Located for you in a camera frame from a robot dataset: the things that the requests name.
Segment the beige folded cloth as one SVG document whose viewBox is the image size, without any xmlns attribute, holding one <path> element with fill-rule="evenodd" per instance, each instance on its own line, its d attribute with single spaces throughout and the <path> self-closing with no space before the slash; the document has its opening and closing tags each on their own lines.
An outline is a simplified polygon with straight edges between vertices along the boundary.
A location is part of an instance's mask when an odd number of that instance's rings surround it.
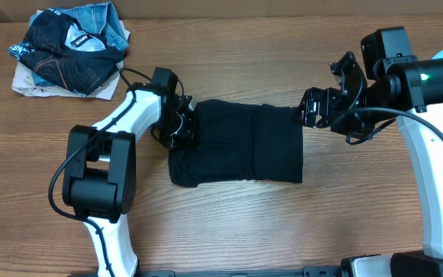
<svg viewBox="0 0 443 277">
<path fill-rule="evenodd" d="M 129 36 L 130 32 L 126 30 L 124 26 L 120 28 L 120 31 L 115 31 L 112 27 L 106 25 L 101 34 L 91 34 L 86 31 L 80 31 L 79 27 L 75 26 L 72 27 L 72 30 L 68 33 L 65 46 L 70 46 L 72 50 L 82 52 L 97 52 L 99 42 L 101 42 L 103 47 L 106 49 L 113 48 L 114 43 L 116 43 L 117 47 L 125 46 L 127 48 Z M 13 45 L 8 49 L 8 52 L 11 56 L 20 61 L 19 54 L 22 54 L 23 50 L 18 48 L 17 45 Z M 12 89 L 26 96 L 65 96 L 110 100 L 118 86 L 118 70 L 123 67 L 123 62 L 117 63 L 116 67 L 117 70 L 113 72 L 102 84 L 100 84 L 89 94 L 85 94 L 84 92 L 66 90 L 61 86 L 44 79 L 19 62 L 15 69 Z"/>
</svg>

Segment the folded blue jeans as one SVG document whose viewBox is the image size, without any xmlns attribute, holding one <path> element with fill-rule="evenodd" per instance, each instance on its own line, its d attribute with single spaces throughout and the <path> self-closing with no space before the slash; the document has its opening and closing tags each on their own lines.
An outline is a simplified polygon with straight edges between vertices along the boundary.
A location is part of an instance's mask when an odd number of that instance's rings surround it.
<svg viewBox="0 0 443 277">
<path fill-rule="evenodd" d="M 128 48 L 128 34 L 112 2 L 87 4 L 74 8 L 52 7 L 56 15 L 73 18 L 66 29 L 64 45 L 77 52 L 111 50 L 121 54 Z"/>
</svg>

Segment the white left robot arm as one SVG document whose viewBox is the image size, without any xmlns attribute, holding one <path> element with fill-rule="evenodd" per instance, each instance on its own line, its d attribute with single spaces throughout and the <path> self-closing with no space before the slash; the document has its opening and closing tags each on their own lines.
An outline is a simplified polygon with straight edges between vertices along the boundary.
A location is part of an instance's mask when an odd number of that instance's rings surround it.
<svg viewBox="0 0 443 277">
<path fill-rule="evenodd" d="M 193 97 L 170 69 L 155 68 L 146 82 L 128 85 L 125 100 L 92 126 L 77 125 L 68 137 L 62 199 L 82 222 L 98 260 L 96 276 L 139 276 L 128 227 L 137 187 L 136 144 L 145 132 L 167 149 L 193 143 Z"/>
</svg>

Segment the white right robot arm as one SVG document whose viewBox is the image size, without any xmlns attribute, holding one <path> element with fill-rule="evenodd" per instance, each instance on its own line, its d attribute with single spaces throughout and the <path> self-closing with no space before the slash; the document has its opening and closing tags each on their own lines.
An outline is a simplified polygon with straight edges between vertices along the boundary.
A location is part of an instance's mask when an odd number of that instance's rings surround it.
<svg viewBox="0 0 443 277">
<path fill-rule="evenodd" d="M 306 276 L 443 276 L 443 58 L 420 60 L 403 27 L 361 40 L 362 61 L 346 53 L 331 64 L 337 88 L 308 89 L 295 121 L 328 128 L 350 145 L 396 124 L 410 155 L 423 221 L 422 247 L 360 255 L 338 266 L 307 267 Z"/>
</svg>

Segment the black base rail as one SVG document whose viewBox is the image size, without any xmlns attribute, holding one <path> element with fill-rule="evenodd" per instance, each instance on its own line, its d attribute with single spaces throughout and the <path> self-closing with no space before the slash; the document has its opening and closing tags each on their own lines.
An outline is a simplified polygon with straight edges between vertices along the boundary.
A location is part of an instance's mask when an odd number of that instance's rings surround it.
<svg viewBox="0 0 443 277">
<path fill-rule="evenodd" d="M 133 277 L 342 277 L 347 276 L 340 266 L 305 266 L 303 269 L 255 270 L 255 271 L 220 271 L 220 272 L 174 272 L 137 271 Z"/>
</svg>

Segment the black t-shirt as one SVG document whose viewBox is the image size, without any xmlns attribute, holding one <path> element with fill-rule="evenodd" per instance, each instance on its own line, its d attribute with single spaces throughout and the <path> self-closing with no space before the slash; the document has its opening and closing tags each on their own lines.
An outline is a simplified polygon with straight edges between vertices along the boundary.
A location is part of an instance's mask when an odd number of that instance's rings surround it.
<svg viewBox="0 0 443 277">
<path fill-rule="evenodd" d="M 294 108 L 211 99 L 199 102 L 196 112 L 193 144 L 169 152 L 169 175 L 176 185 L 302 182 L 303 132 L 293 120 Z"/>
</svg>

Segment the black patterned folded shirt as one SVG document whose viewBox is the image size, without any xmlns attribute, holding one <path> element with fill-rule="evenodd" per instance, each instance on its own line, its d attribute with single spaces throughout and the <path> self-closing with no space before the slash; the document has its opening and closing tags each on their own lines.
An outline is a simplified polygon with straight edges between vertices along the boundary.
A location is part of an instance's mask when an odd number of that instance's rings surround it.
<svg viewBox="0 0 443 277">
<path fill-rule="evenodd" d="M 10 56 L 37 76 L 79 95 L 89 95 L 118 71 L 124 49 L 105 33 L 92 33 L 78 19 L 49 8 L 36 15 Z"/>
</svg>

